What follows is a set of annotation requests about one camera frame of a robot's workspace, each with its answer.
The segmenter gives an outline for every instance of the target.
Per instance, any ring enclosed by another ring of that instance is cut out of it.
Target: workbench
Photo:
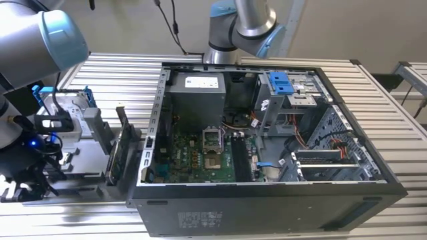
[[[115,111],[126,105],[130,122],[147,132],[162,62],[199,63],[199,56],[93,53],[66,74],[59,87],[94,91],[102,117],[121,126]],[[409,196],[350,233],[209,236],[195,239],[427,239],[427,132],[358,61],[273,58],[242,59],[245,65],[323,69],[359,125],[373,141]],[[0,204],[0,237],[31,239],[149,239],[137,209],[125,202],[23,206]]]

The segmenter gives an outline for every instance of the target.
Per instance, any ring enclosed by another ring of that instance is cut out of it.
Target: blue latch
[[[281,95],[293,95],[294,87],[289,75],[285,72],[270,72],[270,82],[274,87],[274,93]]]

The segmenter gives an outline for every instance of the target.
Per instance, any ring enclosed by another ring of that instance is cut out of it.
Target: blue plastic clip
[[[40,89],[42,88],[40,88],[39,85],[34,85],[31,90],[32,90],[32,96],[36,99],[36,101],[39,103],[39,106],[42,107],[43,106],[43,100],[42,100],[42,97],[40,97],[40,94],[39,94]]]
[[[271,167],[274,164],[271,162],[257,162],[257,167]]]
[[[289,75],[285,72],[270,72],[270,82],[274,86],[274,93],[279,95],[293,95],[294,87]]]
[[[97,106],[97,101],[95,101],[95,98],[94,98],[94,93],[93,93],[93,90],[89,88],[89,86],[85,87],[83,91],[86,92],[87,94],[87,98],[89,98],[89,106],[91,108],[98,108]]]

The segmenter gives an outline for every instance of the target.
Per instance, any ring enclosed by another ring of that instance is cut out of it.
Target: motherboard
[[[239,181],[242,175],[251,182],[263,182],[263,173],[253,164],[259,158],[255,138],[239,137],[245,149],[235,149],[233,141],[237,137],[219,133],[219,138],[215,134],[174,135],[173,157],[169,164],[157,165],[155,183],[235,183],[243,182]]]

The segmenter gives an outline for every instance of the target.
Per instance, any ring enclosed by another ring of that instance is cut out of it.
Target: metal frame
[[[322,68],[375,148],[409,190],[409,196],[351,232],[210,236],[198,239],[425,240],[427,238],[427,134],[415,127],[411,116],[399,107],[399,103],[370,73],[349,60],[297,58],[261,60],[251,57],[245,57],[242,60],[246,65]],[[147,111],[151,112],[157,90],[153,90],[153,87],[158,85],[162,62],[201,63],[202,59],[191,55],[93,53],[89,61],[79,66],[79,71],[74,72],[72,77],[63,79],[60,86],[70,89],[82,89],[86,85],[97,87],[94,94],[102,108],[103,119],[113,127],[121,125],[118,114],[110,105],[117,106],[118,103],[123,103],[130,122],[146,135]],[[71,238],[76,238],[91,234],[93,238],[151,239],[137,212],[137,209],[125,207],[125,202],[76,202],[51,206],[0,204],[0,236],[16,238],[32,236],[32,239],[54,240],[58,239],[58,235],[68,234]]]
[[[395,67],[394,74],[401,75],[427,97],[427,63],[402,61]]]

